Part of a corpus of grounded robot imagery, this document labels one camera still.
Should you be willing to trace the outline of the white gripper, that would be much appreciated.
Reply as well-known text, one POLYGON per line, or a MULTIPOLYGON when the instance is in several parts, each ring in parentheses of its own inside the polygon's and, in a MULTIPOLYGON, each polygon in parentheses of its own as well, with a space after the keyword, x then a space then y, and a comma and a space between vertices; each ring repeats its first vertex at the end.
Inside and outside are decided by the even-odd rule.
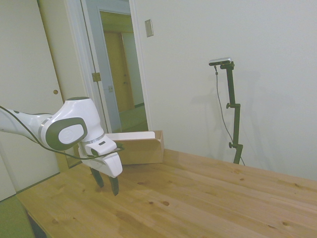
POLYGON ((117 145, 106 146, 105 144, 86 144, 79 146, 79 155, 82 162, 90 167, 91 173, 102 188, 104 181, 100 172, 109 176, 111 190, 114 196, 119 194, 118 177, 122 173, 122 163, 117 153, 117 145))

